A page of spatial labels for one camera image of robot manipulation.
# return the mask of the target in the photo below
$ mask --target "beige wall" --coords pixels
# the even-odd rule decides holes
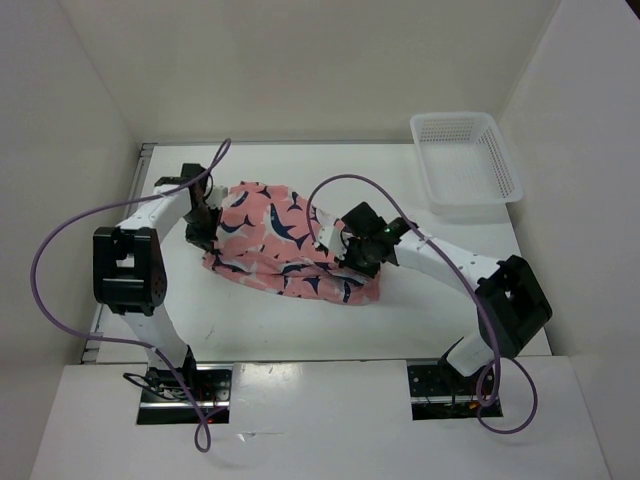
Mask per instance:
[[[556,0],[61,0],[139,141],[409,140],[499,114]]]
[[[624,0],[563,0],[500,122],[549,339],[572,356],[614,479],[640,472],[639,45]]]
[[[3,0],[0,17],[0,477],[28,478],[62,365],[79,343],[36,309],[39,242],[89,206],[126,197],[136,145],[55,0]],[[69,325],[93,314],[91,234],[82,223],[46,254],[42,290]]]

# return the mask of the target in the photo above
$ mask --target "purple cable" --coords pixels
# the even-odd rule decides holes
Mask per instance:
[[[491,321],[489,320],[489,315],[487,314],[487,311],[485,310],[485,308],[483,307],[482,303],[480,302],[480,299],[476,295],[476,293],[475,293],[475,291],[473,289],[473,286],[467,281],[467,279],[462,274],[462,272],[460,272],[460,270],[458,270],[458,267],[456,266],[456,264],[453,263],[453,261],[447,256],[447,254],[444,253],[444,251],[435,242],[433,242],[431,239],[427,238],[414,225],[414,223],[411,220],[409,220],[409,217],[407,217],[407,215],[404,213],[404,211],[402,210],[400,205],[398,205],[398,202],[396,202],[393,199],[393,197],[389,194],[389,192],[387,192],[384,188],[382,188],[380,185],[378,185],[373,180],[370,180],[367,177],[363,177],[362,175],[355,175],[355,174],[351,174],[351,173],[345,173],[345,174],[342,174],[342,175],[335,175],[333,177],[330,177],[330,178],[326,179],[325,181],[320,183],[313,190],[313,192],[311,192],[311,195],[309,195],[309,199],[307,200],[307,208],[306,208],[306,212],[305,213],[306,213],[306,217],[307,217],[307,227],[309,228],[309,233],[310,233],[312,241],[313,242],[316,241],[316,236],[313,233],[313,228],[312,228],[312,225],[311,225],[311,205],[312,205],[312,202],[313,202],[313,198],[316,196],[316,194],[318,193],[318,191],[322,187],[324,187],[328,183],[331,183],[331,182],[334,182],[336,180],[340,180],[340,179],[343,179],[343,178],[348,178],[348,179],[353,179],[353,180],[360,180],[360,181],[363,181],[365,183],[368,183],[373,188],[378,190],[382,195],[384,195],[384,197],[387,200],[389,200],[391,205],[393,205],[393,208],[396,209],[396,211],[402,217],[402,219],[407,223],[407,225],[409,225],[409,227],[411,228],[413,233],[415,233],[420,240],[422,240],[427,245],[429,245],[433,250],[435,250],[435,252],[442,258],[442,260],[444,260],[444,262],[451,268],[453,273],[455,273],[455,275],[458,277],[458,279],[462,282],[462,285],[464,286],[465,290],[467,291],[467,293],[471,297],[471,300],[473,300],[473,303],[475,303],[476,308],[478,310],[478,313],[480,315],[480,319],[482,320],[482,323],[484,324],[484,326],[485,326],[485,328],[487,330],[487,333],[489,334],[489,343],[491,344],[491,350],[493,350],[493,361],[491,361],[484,368],[484,370],[482,370],[482,372],[480,373],[480,376],[478,377],[478,381],[476,383],[476,397],[478,399],[478,403],[480,404],[480,407],[478,408],[477,416],[478,416],[478,421],[480,422],[480,424],[483,427],[485,427],[487,430],[490,430],[493,433],[499,433],[499,434],[503,434],[503,435],[509,435],[509,434],[512,434],[512,433],[518,433],[518,432],[521,432],[522,430],[524,430],[525,428],[527,428],[529,426],[529,424],[533,421],[533,418],[535,417],[536,412],[538,411],[538,391],[536,389],[535,383],[533,382],[533,379],[531,378],[529,373],[525,370],[525,368],[522,366],[522,364],[520,364],[520,362],[518,362],[517,360],[512,359],[512,358],[510,358],[509,360],[511,360],[513,363],[515,363],[515,365],[522,371],[522,373],[524,374],[524,376],[528,380],[529,385],[531,386],[531,392],[533,394],[533,407],[531,408],[531,413],[529,414],[527,419],[520,426],[518,426],[516,428],[513,428],[513,429],[510,429],[510,430],[498,430],[497,428],[494,428],[494,427],[491,427],[490,425],[487,425],[485,423],[485,421],[482,419],[482,410],[483,410],[483,408],[490,407],[491,405],[493,405],[498,400],[498,392],[500,390],[500,381],[501,381],[501,378],[502,378],[502,368],[500,366],[500,359],[502,357],[500,356],[500,348],[498,347],[498,338],[496,337],[496,332],[493,329],[493,325],[491,325]],[[491,395],[489,396],[489,398],[485,400],[483,398],[483,394],[482,394],[482,385],[484,384],[484,381],[485,381],[487,375],[491,371],[491,368],[494,367],[494,366],[495,366],[495,376],[494,376],[494,382],[493,382],[493,389],[491,390]]]
[[[122,202],[115,202],[115,203],[111,203],[111,204],[108,204],[108,205],[104,205],[102,207],[92,208],[91,210],[87,210],[86,212],[79,213],[78,215],[76,215],[74,217],[71,217],[70,219],[68,219],[67,221],[62,223],[61,225],[59,225],[56,228],[54,228],[51,231],[51,233],[49,233],[49,235],[47,235],[47,237],[43,240],[43,242],[40,245],[40,247],[38,247],[38,250],[36,251],[35,256],[33,257],[33,262],[31,263],[31,272],[30,272],[30,275],[29,275],[29,279],[31,281],[31,293],[33,294],[33,298],[34,298],[34,300],[36,302],[36,305],[38,305],[38,308],[40,309],[42,314],[47,318],[47,320],[49,320],[51,323],[53,323],[53,325],[58,327],[60,330],[68,333],[69,335],[74,335],[74,336],[82,338],[84,340],[95,340],[97,342],[124,343],[124,344],[127,344],[127,345],[137,345],[139,347],[147,348],[149,350],[152,350],[160,358],[160,360],[162,360],[167,365],[167,368],[169,369],[171,374],[175,377],[176,381],[180,385],[180,388],[182,388],[182,390],[184,390],[184,393],[187,396],[187,399],[189,400],[189,402],[193,406],[193,409],[195,410],[196,414],[198,415],[198,419],[200,420],[200,423],[198,423],[198,427],[196,428],[194,441],[195,441],[196,448],[200,452],[203,452],[203,453],[204,452],[208,452],[209,449],[211,448],[211,432],[209,431],[208,420],[213,415],[215,415],[218,411],[222,410],[223,408],[214,409],[213,412],[211,412],[211,413],[209,413],[208,415],[205,416],[205,414],[202,412],[202,410],[198,406],[198,403],[197,403],[196,399],[193,397],[193,395],[189,391],[189,387],[187,387],[187,384],[182,379],[182,375],[180,375],[178,373],[176,368],[171,364],[171,362],[165,356],[165,354],[162,353],[160,350],[158,350],[153,345],[151,345],[150,343],[141,342],[141,341],[138,341],[138,340],[129,340],[129,339],[126,339],[126,338],[101,337],[101,336],[98,336],[98,335],[91,335],[89,333],[84,333],[84,332],[80,332],[78,330],[74,330],[73,328],[68,327],[67,325],[62,323],[60,320],[58,320],[49,311],[49,309],[46,307],[46,305],[42,301],[42,297],[40,296],[40,290],[38,289],[38,263],[40,262],[40,258],[42,257],[42,254],[44,253],[44,251],[47,248],[47,246],[51,243],[51,241],[60,232],[62,232],[65,228],[67,228],[68,226],[76,223],[79,220],[82,220],[83,218],[86,218],[86,217],[88,217],[90,215],[93,215],[95,213],[104,212],[105,210],[110,210],[112,208],[124,207],[124,206],[127,206],[127,205],[135,205],[135,204],[138,204],[138,203],[149,202],[151,200],[157,200],[158,198],[167,197],[167,196],[173,195],[174,193],[177,193],[177,192],[179,192],[181,190],[184,190],[185,188],[189,188],[191,185],[195,184],[196,182],[199,182],[203,178],[206,178],[207,175],[209,175],[211,173],[211,171],[222,161],[224,156],[227,154],[227,152],[229,151],[229,147],[230,146],[231,146],[231,139],[227,138],[224,142],[222,142],[222,145],[220,145],[220,147],[218,148],[218,151],[216,152],[215,156],[213,157],[213,160],[211,161],[211,165],[209,166],[209,168],[207,168],[205,171],[203,171],[197,177],[192,178],[188,182],[186,182],[186,183],[184,183],[182,185],[179,185],[176,188],[173,188],[171,190],[168,190],[168,191],[166,191],[166,192],[164,192],[162,194],[158,194],[158,195],[149,195],[147,197],[141,197],[141,198],[136,198],[136,199],[133,199],[133,200],[126,200],[126,201],[122,201]],[[200,433],[200,429],[202,429],[202,428],[204,428],[204,433],[205,433],[205,437],[206,437],[206,443],[205,443],[204,447],[202,447],[200,445],[200,441],[199,441],[199,438],[198,438],[199,437],[199,433]]]

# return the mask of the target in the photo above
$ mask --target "purple cord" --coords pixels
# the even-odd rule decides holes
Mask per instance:
[[[209,424],[207,422],[208,422],[209,418],[211,418],[214,414],[216,414],[218,411],[220,411],[220,409],[218,409],[218,410],[214,409],[213,412],[211,412],[211,413],[209,413],[208,415],[205,416],[205,414],[202,412],[202,410],[198,406],[198,403],[197,403],[196,399],[193,397],[193,395],[189,391],[189,387],[187,387],[186,383],[182,379],[182,375],[180,375],[178,373],[176,368],[171,364],[171,362],[165,356],[165,354],[162,353],[160,350],[158,350],[153,345],[151,345],[149,343],[146,343],[146,342],[141,342],[141,341],[138,341],[138,340],[129,340],[129,339],[126,339],[126,338],[100,337],[100,336],[97,336],[97,335],[91,335],[89,333],[84,333],[84,332],[80,332],[78,330],[74,330],[73,328],[70,328],[67,325],[65,325],[64,323],[60,322],[49,311],[49,309],[46,307],[46,305],[42,301],[42,297],[40,296],[40,290],[38,289],[38,263],[40,262],[40,258],[42,257],[42,254],[44,253],[44,251],[47,248],[47,246],[49,245],[49,243],[51,243],[51,241],[60,232],[62,232],[65,228],[67,228],[68,226],[72,225],[73,223],[76,223],[79,220],[82,220],[85,217],[88,217],[89,215],[93,215],[95,213],[104,212],[105,210],[110,210],[112,208],[124,207],[126,205],[135,205],[135,204],[138,204],[138,203],[149,202],[151,200],[157,200],[158,198],[162,198],[162,197],[166,197],[166,196],[169,196],[169,195],[173,195],[174,193],[177,193],[177,192],[179,192],[181,190],[184,190],[185,188],[189,188],[191,185],[195,184],[196,182],[199,182],[203,178],[206,178],[207,175],[209,175],[211,173],[211,171],[222,161],[224,156],[227,154],[227,152],[229,151],[229,147],[230,146],[231,146],[231,139],[227,138],[224,142],[222,142],[222,145],[220,145],[220,147],[218,148],[218,151],[216,152],[215,156],[213,157],[213,160],[211,161],[211,165],[209,166],[209,168],[207,168],[205,171],[203,171],[197,177],[192,178],[188,182],[186,182],[186,183],[184,183],[182,185],[179,185],[176,188],[173,188],[171,190],[168,190],[168,191],[166,191],[166,192],[164,192],[162,194],[158,194],[158,195],[149,195],[147,197],[141,197],[141,198],[136,198],[136,199],[133,199],[133,200],[126,200],[126,201],[122,201],[122,202],[115,202],[115,203],[111,203],[111,204],[108,204],[108,205],[104,205],[102,207],[92,208],[91,210],[87,210],[86,212],[79,213],[78,215],[76,215],[74,217],[71,217],[70,219],[68,219],[67,221],[62,223],[61,225],[59,225],[56,228],[54,228],[51,231],[51,233],[49,233],[49,235],[47,235],[47,237],[43,240],[43,242],[40,245],[40,247],[38,247],[38,250],[36,251],[35,256],[33,257],[33,262],[31,263],[31,272],[30,272],[30,275],[29,275],[29,279],[31,281],[31,293],[33,294],[33,298],[35,299],[36,305],[38,305],[38,308],[40,309],[42,314],[51,323],[53,323],[53,325],[58,327],[60,330],[68,333],[69,335],[73,335],[73,336],[82,338],[84,340],[95,340],[97,342],[124,343],[124,344],[127,344],[127,345],[137,345],[139,347],[147,348],[147,349],[152,350],[160,358],[160,360],[162,360],[167,365],[167,368],[169,369],[171,374],[175,377],[176,381],[180,385],[180,388],[182,388],[182,390],[184,390],[184,393],[187,396],[187,399],[189,400],[189,402],[193,406],[193,409],[195,410],[196,414],[198,415],[198,419],[200,420],[200,423],[198,423],[198,427],[196,428],[194,441],[195,441],[196,448],[200,452],[203,452],[203,453],[204,452],[208,452],[209,449],[211,448],[211,432],[209,431]],[[201,428],[204,428],[204,433],[205,433],[205,437],[206,437],[206,444],[205,444],[204,447],[202,447],[200,445],[200,441],[199,441],[199,438],[198,438]]]
[[[476,397],[478,398],[478,403],[480,404],[480,407],[478,408],[477,416],[478,416],[478,421],[480,422],[480,424],[483,427],[485,427],[487,430],[490,430],[493,433],[499,433],[499,434],[503,434],[503,435],[509,435],[509,434],[512,434],[512,433],[518,433],[518,432],[521,432],[522,430],[524,430],[525,428],[527,428],[529,426],[529,424],[533,421],[533,418],[535,417],[536,412],[538,410],[538,391],[536,389],[535,383],[533,382],[533,379],[531,378],[529,373],[525,370],[525,368],[522,366],[522,364],[520,364],[520,362],[518,362],[517,360],[511,359],[511,358],[509,360],[511,360],[513,363],[515,363],[516,366],[522,371],[522,373],[524,373],[524,376],[527,378],[527,380],[529,381],[529,384],[531,385],[531,392],[533,394],[533,407],[531,409],[531,413],[529,414],[529,417],[527,417],[527,419],[522,423],[522,425],[520,425],[520,426],[518,426],[516,428],[510,429],[510,430],[498,430],[498,429],[496,429],[494,427],[491,427],[490,425],[487,425],[485,423],[485,421],[482,419],[481,413],[482,413],[483,408],[490,407],[491,405],[493,405],[498,400],[498,392],[500,390],[500,380],[502,378],[502,368],[500,366],[500,359],[502,357],[500,356],[500,349],[498,347],[498,339],[496,337],[496,332],[493,329],[493,325],[491,325],[491,321],[489,320],[489,315],[487,314],[487,311],[483,307],[482,303],[480,303],[480,299],[476,295],[476,293],[475,293],[475,291],[473,289],[473,286],[467,281],[467,279],[464,277],[462,272],[460,272],[460,270],[458,270],[458,267],[447,256],[447,254],[444,253],[444,251],[442,251],[442,249],[436,243],[434,243],[431,239],[427,238],[420,230],[418,230],[418,228],[413,224],[413,222],[411,220],[409,220],[409,217],[407,217],[407,215],[404,213],[404,211],[402,210],[400,205],[398,205],[398,202],[396,202],[393,199],[393,197],[389,194],[389,192],[387,192],[384,188],[382,188],[380,185],[378,185],[373,180],[370,180],[370,179],[368,179],[366,177],[363,177],[362,175],[355,175],[355,174],[351,174],[351,173],[345,173],[345,174],[342,174],[342,175],[335,175],[335,176],[333,176],[331,178],[326,179],[325,181],[320,183],[320,185],[318,185],[313,190],[313,192],[311,192],[311,195],[309,196],[309,199],[307,200],[307,208],[306,208],[306,212],[305,213],[306,213],[306,217],[307,217],[307,227],[309,228],[309,233],[310,233],[312,241],[314,243],[316,241],[316,236],[313,233],[313,228],[312,228],[312,225],[311,225],[311,205],[312,205],[312,202],[313,202],[313,198],[316,196],[316,194],[318,193],[318,191],[322,187],[324,187],[328,183],[331,183],[331,182],[333,182],[335,180],[340,180],[340,179],[343,179],[343,178],[361,180],[361,181],[363,181],[365,183],[368,183],[369,185],[374,187],[376,190],[378,190],[380,193],[382,193],[382,195],[384,195],[384,197],[387,200],[389,200],[391,205],[393,205],[393,208],[396,209],[398,214],[407,223],[407,225],[409,225],[409,227],[411,228],[413,233],[415,233],[420,240],[422,240],[427,245],[429,245],[433,250],[435,250],[435,252],[451,268],[453,273],[455,273],[455,275],[458,277],[458,279],[460,279],[460,281],[462,282],[462,285],[464,286],[465,290],[467,291],[467,293],[471,297],[471,300],[473,300],[473,303],[475,303],[476,308],[478,310],[478,313],[480,314],[480,319],[482,320],[482,323],[484,324],[484,326],[485,326],[485,328],[487,330],[487,333],[489,334],[489,343],[491,344],[491,349],[493,350],[493,361],[490,362],[484,368],[484,370],[482,370],[482,372],[480,373],[480,376],[478,377],[478,381],[476,383]],[[491,390],[491,395],[489,396],[489,398],[485,400],[483,398],[483,394],[482,394],[482,385],[484,384],[485,378],[489,374],[489,372],[491,371],[491,368],[493,366],[495,366],[495,376],[494,376],[494,382],[493,382],[493,389]]]

